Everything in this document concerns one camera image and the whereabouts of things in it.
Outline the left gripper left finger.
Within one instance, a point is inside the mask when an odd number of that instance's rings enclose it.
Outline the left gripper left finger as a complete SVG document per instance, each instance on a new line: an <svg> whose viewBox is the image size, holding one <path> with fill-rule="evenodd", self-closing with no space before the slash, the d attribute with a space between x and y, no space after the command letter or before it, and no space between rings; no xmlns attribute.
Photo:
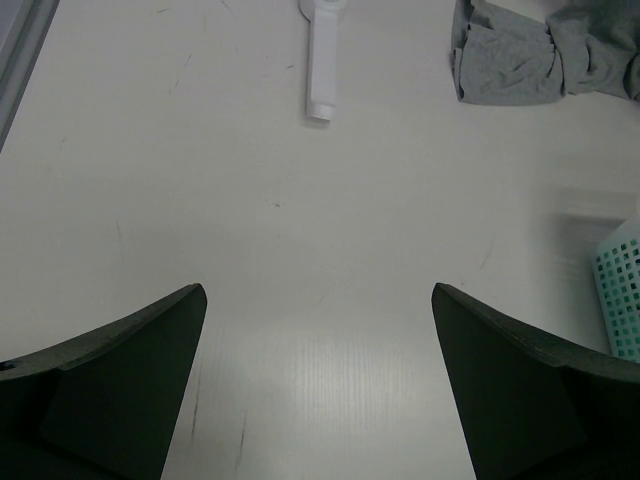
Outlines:
<svg viewBox="0 0 640 480"><path fill-rule="evenodd" d="M1 363L4 479L158 479L207 309L200 284Z"/></svg>

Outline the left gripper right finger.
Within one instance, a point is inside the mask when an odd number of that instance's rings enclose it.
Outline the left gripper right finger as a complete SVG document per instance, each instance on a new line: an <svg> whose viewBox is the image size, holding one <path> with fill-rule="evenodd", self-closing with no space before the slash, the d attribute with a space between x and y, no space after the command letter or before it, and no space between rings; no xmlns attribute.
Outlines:
<svg viewBox="0 0 640 480"><path fill-rule="evenodd" d="M639 366L435 285L437 336L478 479L636 479Z"/></svg>

